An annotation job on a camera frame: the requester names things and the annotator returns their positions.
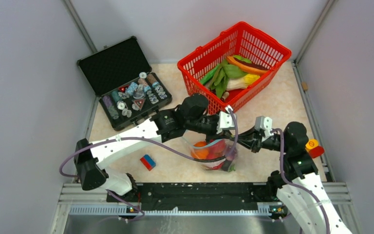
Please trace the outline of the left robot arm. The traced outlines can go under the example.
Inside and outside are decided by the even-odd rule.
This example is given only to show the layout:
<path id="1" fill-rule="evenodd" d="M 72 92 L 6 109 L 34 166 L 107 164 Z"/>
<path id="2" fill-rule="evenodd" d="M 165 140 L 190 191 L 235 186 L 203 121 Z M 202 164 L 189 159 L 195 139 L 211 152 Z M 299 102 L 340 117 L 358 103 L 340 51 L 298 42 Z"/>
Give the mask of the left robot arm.
<path id="1" fill-rule="evenodd" d="M 139 125 L 104 140 L 89 142 L 82 139 L 72 155 L 77 178 L 84 191 L 99 187 L 113 190 L 124 201 L 135 199 L 137 189 L 134 180 L 126 173 L 108 173 L 107 167 L 116 160 L 152 143 L 164 146 L 164 142 L 179 138 L 186 131 L 208 136 L 222 132 L 231 123 L 231 110 L 207 115 L 208 100 L 201 94 L 193 94 L 172 109 L 158 111 Z"/>

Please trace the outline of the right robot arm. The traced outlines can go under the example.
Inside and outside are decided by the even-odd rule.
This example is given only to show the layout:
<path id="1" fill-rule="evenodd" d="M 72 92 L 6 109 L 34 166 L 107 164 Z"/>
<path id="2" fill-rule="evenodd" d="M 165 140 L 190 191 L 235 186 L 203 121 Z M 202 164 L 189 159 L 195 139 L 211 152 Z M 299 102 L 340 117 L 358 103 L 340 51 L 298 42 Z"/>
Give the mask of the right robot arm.
<path id="1" fill-rule="evenodd" d="M 314 150 L 306 149 L 306 127 L 293 121 L 284 130 L 273 129 L 272 120 L 264 121 L 236 139 L 253 153 L 260 149 L 280 153 L 280 169 L 267 179 L 267 197 L 282 202 L 305 234 L 350 234 L 324 189 L 310 155 Z"/>

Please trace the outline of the dark purple grape bunch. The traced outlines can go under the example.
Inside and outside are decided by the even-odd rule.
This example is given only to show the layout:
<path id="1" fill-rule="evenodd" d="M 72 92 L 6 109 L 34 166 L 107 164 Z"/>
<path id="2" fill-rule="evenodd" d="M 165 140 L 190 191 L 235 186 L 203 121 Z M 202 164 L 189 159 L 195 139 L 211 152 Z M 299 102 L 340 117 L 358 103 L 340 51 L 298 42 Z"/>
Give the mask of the dark purple grape bunch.
<path id="1" fill-rule="evenodd" d="M 235 159 L 238 157 L 236 147 L 229 146 L 225 153 L 225 161 L 222 165 L 222 170 L 225 172 L 235 171 Z"/>

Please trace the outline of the clear zip top bag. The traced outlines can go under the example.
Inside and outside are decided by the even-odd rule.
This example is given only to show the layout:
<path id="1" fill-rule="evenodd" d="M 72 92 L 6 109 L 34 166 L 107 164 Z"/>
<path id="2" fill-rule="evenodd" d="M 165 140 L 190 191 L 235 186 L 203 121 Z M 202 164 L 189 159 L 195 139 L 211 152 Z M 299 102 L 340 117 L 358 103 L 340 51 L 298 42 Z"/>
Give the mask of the clear zip top bag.
<path id="1" fill-rule="evenodd" d="M 228 139 L 210 141 L 197 138 L 182 138 L 187 155 L 199 162 L 206 170 L 233 172 L 236 170 L 237 147 Z"/>

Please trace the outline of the red chili pepper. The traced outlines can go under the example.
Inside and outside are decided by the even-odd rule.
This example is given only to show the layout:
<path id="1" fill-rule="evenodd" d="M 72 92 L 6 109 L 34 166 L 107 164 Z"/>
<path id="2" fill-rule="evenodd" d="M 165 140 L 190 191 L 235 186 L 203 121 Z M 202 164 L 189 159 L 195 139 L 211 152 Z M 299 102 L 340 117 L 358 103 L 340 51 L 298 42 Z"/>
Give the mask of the red chili pepper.
<path id="1" fill-rule="evenodd" d="M 205 163 L 205 167 L 206 167 L 207 170 L 222 170 L 223 171 L 224 163 L 225 163 L 225 161 Z"/>

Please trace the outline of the red plastic shopping basket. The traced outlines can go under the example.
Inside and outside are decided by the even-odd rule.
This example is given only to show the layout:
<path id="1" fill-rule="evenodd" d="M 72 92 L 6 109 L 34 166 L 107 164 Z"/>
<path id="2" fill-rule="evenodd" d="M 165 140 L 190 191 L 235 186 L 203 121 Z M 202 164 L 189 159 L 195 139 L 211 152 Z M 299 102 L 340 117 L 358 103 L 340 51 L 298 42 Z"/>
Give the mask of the red plastic shopping basket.
<path id="1" fill-rule="evenodd" d="M 268 69 L 257 81 L 244 90 L 231 91 L 226 101 L 200 84 L 211 69 L 224 58 L 240 55 Z M 282 64 L 291 57 L 291 51 L 265 32 L 241 21 L 222 31 L 216 38 L 197 47 L 178 61 L 188 95 L 200 93 L 209 100 L 208 112 L 215 114 L 230 105 L 235 111 L 247 104 L 271 82 Z"/>

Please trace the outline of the small orange pumpkin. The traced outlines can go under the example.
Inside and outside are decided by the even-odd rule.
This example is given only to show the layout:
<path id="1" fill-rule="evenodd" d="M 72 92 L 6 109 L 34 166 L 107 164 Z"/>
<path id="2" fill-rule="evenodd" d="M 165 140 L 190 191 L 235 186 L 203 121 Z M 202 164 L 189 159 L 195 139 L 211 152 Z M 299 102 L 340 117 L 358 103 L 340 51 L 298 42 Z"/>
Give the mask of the small orange pumpkin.
<path id="1" fill-rule="evenodd" d="M 193 145 L 191 150 L 191 156 L 196 159 L 207 159 L 209 155 L 209 149 L 205 141 L 199 141 Z"/>

